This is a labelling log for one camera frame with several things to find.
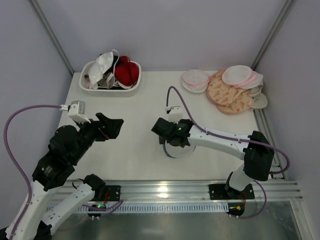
metal corner post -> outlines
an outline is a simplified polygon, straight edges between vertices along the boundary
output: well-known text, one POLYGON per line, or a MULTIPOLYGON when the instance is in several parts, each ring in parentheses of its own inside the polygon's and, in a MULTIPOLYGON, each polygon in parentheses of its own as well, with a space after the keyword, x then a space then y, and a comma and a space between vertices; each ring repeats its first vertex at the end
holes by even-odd
POLYGON ((63 63, 65 64, 66 68, 69 70, 71 76, 74 75, 75 71, 71 66, 71 63, 69 62, 63 48, 61 47, 54 31, 52 30, 45 14, 43 13, 43 11, 41 10, 37 0, 28 0, 32 9, 34 10, 34 13, 36 14, 36 16, 38 17, 40 23, 42 24, 42 26, 44 27, 46 33, 48 34, 51 42, 53 43, 55 49, 57 50, 57 52, 59 53, 59 56, 61 57, 63 63))
POLYGON ((290 13, 292 7, 294 6, 294 4, 296 3, 297 0, 286 0, 280 13, 278 14, 278 16, 276 17, 270 31, 268 32, 257 56, 255 57, 251 68, 252 70, 256 70, 258 65, 261 62, 261 59, 263 58, 263 56, 265 55, 267 49, 270 47, 272 41, 275 39, 277 33, 279 32, 281 26, 283 25, 284 21, 286 20, 286 18, 288 17, 288 14, 290 13))

plastic basket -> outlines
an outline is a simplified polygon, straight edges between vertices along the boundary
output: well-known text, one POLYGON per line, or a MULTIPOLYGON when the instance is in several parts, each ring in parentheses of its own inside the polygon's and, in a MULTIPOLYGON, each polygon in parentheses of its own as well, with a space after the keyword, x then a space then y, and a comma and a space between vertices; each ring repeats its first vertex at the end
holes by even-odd
POLYGON ((104 96, 104 97, 131 97, 134 94, 136 94, 138 87, 140 85, 141 81, 141 66, 139 63, 135 61, 131 61, 131 63, 134 63, 139 68, 139 76, 138 81, 136 84, 130 88, 130 89, 123 89, 123 90, 110 90, 110 89, 88 89, 86 88, 86 79, 85 75, 88 74, 89 68, 95 63, 96 61, 91 61, 87 63, 84 68, 82 69, 80 79, 79 79, 79 86, 80 88, 85 91, 86 93, 92 95, 92 96, 104 96))

white cable clip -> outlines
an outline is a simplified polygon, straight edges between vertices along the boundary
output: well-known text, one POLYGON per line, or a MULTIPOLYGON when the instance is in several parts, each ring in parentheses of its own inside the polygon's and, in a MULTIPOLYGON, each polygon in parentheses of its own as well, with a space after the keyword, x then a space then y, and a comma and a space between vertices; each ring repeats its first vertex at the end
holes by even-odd
POLYGON ((68 110, 69 110, 69 106, 68 105, 65 105, 65 104, 62 104, 62 105, 60 105, 60 111, 66 111, 66 112, 68 112, 68 110))
POLYGON ((91 123, 91 121, 85 115, 86 103, 84 101, 73 101, 71 102, 68 110, 68 117, 76 123, 91 123))
POLYGON ((167 106, 165 108, 168 113, 168 121, 171 123, 178 123, 183 118, 183 109, 181 106, 167 106))

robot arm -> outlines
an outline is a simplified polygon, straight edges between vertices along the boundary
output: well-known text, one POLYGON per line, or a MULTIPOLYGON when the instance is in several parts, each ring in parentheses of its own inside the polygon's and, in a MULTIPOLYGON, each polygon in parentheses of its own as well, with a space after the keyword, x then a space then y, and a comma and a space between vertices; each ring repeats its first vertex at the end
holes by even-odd
MULTIPOLYGON (((178 120, 178 116, 179 113, 176 111, 174 114, 169 114, 170 121, 159 118, 155 123, 151 131, 159 136, 160 144, 167 142, 174 147, 201 146, 211 148, 244 161, 236 171, 231 172, 227 179, 225 190, 231 198, 240 199, 241 191, 253 180, 266 181, 268 179, 274 157, 272 149, 257 144, 236 142, 209 135, 199 130, 189 119, 178 120)), ((206 127, 203 127, 203 129, 224 137, 254 140, 269 144, 265 136, 258 131, 253 131, 252 135, 239 135, 206 127)))
POLYGON ((116 139, 124 122, 123 119, 109 119, 102 113, 96 114, 96 121, 88 119, 84 115, 85 103, 82 101, 72 102, 70 106, 62 105, 61 109, 68 111, 68 116, 75 121, 79 131, 71 125, 56 130, 49 141, 49 151, 38 161, 32 174, 31 200, 28 201, 28 197, 25 199, 12 224, 5 232, 0 231, 0 239, 51 239, 75 209, 105 193, 105 182, 92 174, 84 179, 72 195, 46 212, 54 195, 75 171, 74 166, 91 145, 116 139))

cable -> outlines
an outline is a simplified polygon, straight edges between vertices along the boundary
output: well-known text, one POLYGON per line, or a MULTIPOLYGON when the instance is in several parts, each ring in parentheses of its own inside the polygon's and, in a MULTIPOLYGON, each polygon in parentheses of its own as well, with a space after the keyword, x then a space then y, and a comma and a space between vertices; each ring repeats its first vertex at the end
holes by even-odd
POLYGON ((253 180, 256 184, 259 185, 259 187, 261 188, 262 192, 263 192, 263 195, 264 195, 264 203, 262 205, 262 208, 256 213, 256 214, 253 214, 251 216, 235 216, 235 215, 232 215, 232 214, 229 214, 230 217, 233 217, 235 219, 253 219, 255 217, 258 217, 266 208, 266 205, 267 205, 267 194, 266 194, 266 191, 265 189, 262 187, 262 185, 256 181, 256 180, 253 180))
POLYGON ((114 208, 117 204, 119 204, 119 203, 122 204, 123 202, 124 202, 124 200, 121 199, 121 200, 117 201, 115 204, 113 204, 112 206, 107 207, 107 208, 99 208, 99 207, 94 207, 94 206, 90 206, 90 205, 87 205, 87 204, 83 204, 82 206, 86 207, 88 209, 91 209, 91 210, 97 210, 97 211, 103 212, 103 211, 108 211, 108 210, 114 208))
POLYGON ((178 91, 178 89, 174 86, 170 86, 169 89, 168 89, 168 92, 167 92, 167 95, 166 95, 166 107, 168 107, 169 105, 169 95, 170 95, 170 91, 171 89, 175 90, 175 92, 178 94, 190 120, 192 121, 192 123, 201 131, 203 131, 204 133, 206 134, 209 134, 211 136, 214 136, 214 137, 217 137, 217 138, 220 138, 220 139, 226 139, 226 140, 230 140, 230 141, 235 141, 235 142, 239 142, 239 143, 250 143, 250 144, 257 144, 257 145, 261 145, 261 146, 264 146, 266 148, 270 148, 270 149, 273 149, 277 152, 279 152, 280 154, 282 154, 286 160, 286 166, 284 169, 280 170, 280 171, 271 171, 270 174, 282 174, 284 173, 285 171, 288 170, 288 168, 290 167, 290 159, 289 157, 287 156, 287 154, 282 151, 281 149, 275 147, 275 146, 272 146, 270 144, 267 144, 267 143, 264 143, 264 142, 260 142, 260 141, 254 141, 254 140, 247 140, 247 139, 238 139, 238 138, 234 138, 234 137, 229 137, 229 136, 223 136, 223 135, 219 135, 219 134, 216 134, 216 133, 213 133, 213 132, 210 132, 210 131, 207 131, 205 130, 204 128, 202 128, 201 126, 199 126, 196 121, 193 119, 188 107, 187 107, 187 104, 185 102, 185 100, 183 99, 181 93, 178 91))
POLYGON ((241 201, 242 201, 242 204, 243 204, 243 208, 246 206, 246 194, 244 191, 241 192, 241 201))
POLYGON ((106 192, 105 198, 104 198, 104 201, 103 201, 103 204, 106 205, 106 203, 108 202, 108 200, 109 200, 109 192, 106 192))
POLYGON ((73 180, 72 181, 72 187, 74 188, 74 189, 77 189, 77 187, 75 186, 75 181, 77 181, 77 180, 80 180, 80 181, 84 181, 82 178, 77 178, 77 179, 75 179, 75 180, 73 180))
POLYGON ((14 112, 6 121, 5 126, 4 126, 4 130, 3 130, 3 141, 4 141, 4 146, 6 151, 8 152, 9 157, 11 158, 13 164, 15 165, 15 167, 18 169, 18 171, 20 172, 20 174, 22 175, 22 177, 25 180, 25 183, 27 185, 28 188, 28 197, 26 200, 26 204, 23 208, 23 210, 21 211, 19 217, 17 218, 15 224, 13 225, 9 240, 12 240, 12 238, 15 235, 15 232, 17 230, 17 227, 21 221, 21 219, 23 218, 23 216, 25 215, 30 203, 31 203, 31 198, 32 198, 32 187, 31 187, 31 183, 29 181, 29 178, 27 177, 26 173, 24 172, 24 170, 21 168, 21 166, 19 165, 19 163, 17 162, 17 160, 15 159, 10 147, 9 147, 9 142, 8 142, 8 128, 9 128, 9 124, 12 121, 12 119, 18 115, 19 113, 22 113, 26 110, 30 110, 30 109, 38 109, 38 108, 55 108, 55 109, 60 109, 61 106, 58 105, 33 105, 33 106, 27 106, 24 108, 21 108, 20 110, 14 112))
MULTIPOLYGON (((111 210, 111 211, 108 212, 108 213, 103 213, 103 216, 100 217, 100 219, 102 219, 102 218, 105 218, 105 217, 113 214, 116 210, 118 210, 118 208, 120 208, 120 206, 121 206, 123 203, 124 203, 124 200, 121 199, 121 200, 118 201, 116 204, 114 204, 114 205, 112 205, 112 206, 110 206, 110 207, 108 207, 108 208, 102 208, 102 209, 101 209, 101 208, 97 208, 97 207, 91 207, 91 206, 89 206, 89 205, 83 205, 83 206, 85 206, 85 207, 91 207, 91 208, 94 208, 94 209, 98 209, 98 210, 100 210, 100 211, 101 211, 101 210, 106 211, 106 210, 109 210, 109 209, 111 209, 111 208, 114 208, 113 210, 111 210)), ((73 225, 72 227, 68 227, 68 228, 64 228, 64 229, 58 229, 57 232, 69 231, 69 230, 74 229, 75 227, 79 226, 80 224, 82 224, 82 223, 84 223, 84 222, 86 222, 86 221, 88 221, 88 220, 91 220, 91 219, 92 219, 92 218, 88 217, 88 218, 86 218, 86 219, 78 222, 77 224, 73 225)))
POLYGON ((179 157, 176 157, 176 156, 171 156, 169 153, 168 153, 168 150, 166 148, 166 143, 162 144, 162 148, 163 148, 163 151, 164 151, 164 154, 169 157, 169 158, 172 158, 172 159, 179 159, 179 158, 182 158, 183 156, 179 156, 179 157))

